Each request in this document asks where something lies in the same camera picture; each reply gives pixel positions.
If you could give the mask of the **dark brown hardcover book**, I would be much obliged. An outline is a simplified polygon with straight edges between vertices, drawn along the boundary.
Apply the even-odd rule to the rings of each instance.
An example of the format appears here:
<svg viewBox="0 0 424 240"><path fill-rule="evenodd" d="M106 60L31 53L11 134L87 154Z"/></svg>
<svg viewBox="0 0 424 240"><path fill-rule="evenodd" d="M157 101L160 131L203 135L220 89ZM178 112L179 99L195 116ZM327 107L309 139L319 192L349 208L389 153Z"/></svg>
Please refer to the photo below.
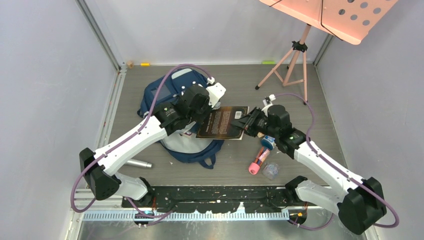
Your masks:
<svg viewBox="0 0 424 240"><path fill-rule="evenodd" d="M249 113L248 106L222 106L210 112L197 133L198 139L242 140L243 131L232 125Z"/></svg>

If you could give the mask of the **navy blue backpack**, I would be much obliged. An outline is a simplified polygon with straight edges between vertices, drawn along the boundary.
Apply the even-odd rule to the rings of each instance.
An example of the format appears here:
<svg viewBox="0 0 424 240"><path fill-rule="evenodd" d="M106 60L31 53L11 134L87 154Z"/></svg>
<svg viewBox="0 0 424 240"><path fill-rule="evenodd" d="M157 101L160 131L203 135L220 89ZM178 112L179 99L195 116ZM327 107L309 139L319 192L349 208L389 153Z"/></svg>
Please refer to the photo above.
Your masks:
<svg viewBox="0 0 424 240"><path fill-rule="evenodd" d="M137 115L144 118L149 113L154 96L163 78L151 82L144 89L140 108ZM179 68L165 81L159 91L155 105L162 103L176 103L179 96L192 85L207 87L208 81L198 71L192 68ZM197 138L199 123L192 123L183 132L174 132L162 139L160 144L176 160L182 163L199 163L202 167L212 170L216 163L216 153L221 150L224 143L219 139Z"/></svg>

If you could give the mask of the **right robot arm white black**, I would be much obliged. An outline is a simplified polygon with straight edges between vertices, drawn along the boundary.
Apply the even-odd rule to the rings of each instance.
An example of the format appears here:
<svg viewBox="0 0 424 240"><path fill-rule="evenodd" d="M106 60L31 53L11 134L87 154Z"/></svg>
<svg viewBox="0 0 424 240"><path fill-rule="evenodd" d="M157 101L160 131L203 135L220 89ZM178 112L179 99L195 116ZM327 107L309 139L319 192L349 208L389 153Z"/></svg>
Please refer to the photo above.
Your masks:
<svg viewBox="0 0 424 240"><path fill-rule="evenodd" d="M320 206L337 215L356 235L364 233L387 213L381 183L347 170L325 154L310 137L292 126L284 106L271 104L263 110L255 107L231 125L251 137L264 134L274 138L282 153L308 167L329 185L322 187L297 176L285 185L285 198L291 205L309 202Z"/></svg>

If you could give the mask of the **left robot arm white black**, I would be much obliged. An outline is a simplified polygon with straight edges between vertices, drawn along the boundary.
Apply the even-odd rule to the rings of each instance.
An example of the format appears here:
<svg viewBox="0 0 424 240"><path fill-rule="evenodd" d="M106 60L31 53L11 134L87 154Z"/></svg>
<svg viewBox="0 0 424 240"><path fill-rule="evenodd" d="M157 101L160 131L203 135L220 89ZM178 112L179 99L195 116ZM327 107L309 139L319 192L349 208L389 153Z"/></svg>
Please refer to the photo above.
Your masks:
<svg viewBox="0 0 424 240"><path fill-rule="evenodd" d="M157 142L184 158L201 153L211 142L198 139L193 128L207 119L225 91L219 83L192 85L176 101L158 104L139 125L115 141L96 150L83 149L79 153L80 178L85 179L95 200L118 195L148 207L154 197L146 180L121 174L119 169Z"/></svg>

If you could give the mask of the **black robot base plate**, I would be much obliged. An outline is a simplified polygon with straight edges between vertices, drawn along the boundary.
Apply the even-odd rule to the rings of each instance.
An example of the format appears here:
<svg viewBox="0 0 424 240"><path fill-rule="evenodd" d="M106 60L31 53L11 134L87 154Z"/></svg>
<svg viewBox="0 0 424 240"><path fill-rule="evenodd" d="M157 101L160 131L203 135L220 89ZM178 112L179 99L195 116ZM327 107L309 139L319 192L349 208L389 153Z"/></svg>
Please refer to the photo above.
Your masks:
<svg viewBox="0 0 424 240"><path fill-rule="evenodd" d="M139 208L153 209L160 213L205 214L278 213L289 207L313 206L295 199L284 186L277 185L215 185L215 186L153 186L153 193L146 204L136 201Z"/></svg>

